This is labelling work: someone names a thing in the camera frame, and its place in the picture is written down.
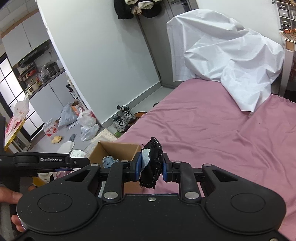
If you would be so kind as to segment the person's left hand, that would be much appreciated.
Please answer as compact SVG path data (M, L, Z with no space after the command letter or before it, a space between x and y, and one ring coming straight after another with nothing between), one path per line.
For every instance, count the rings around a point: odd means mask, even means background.
M22 193L15 192L4 186L1 186L1 203L17 204L22 196L23 196ZM16 226L16 229L19 232L25 231L20 219L16 214L11 215L11 222Z

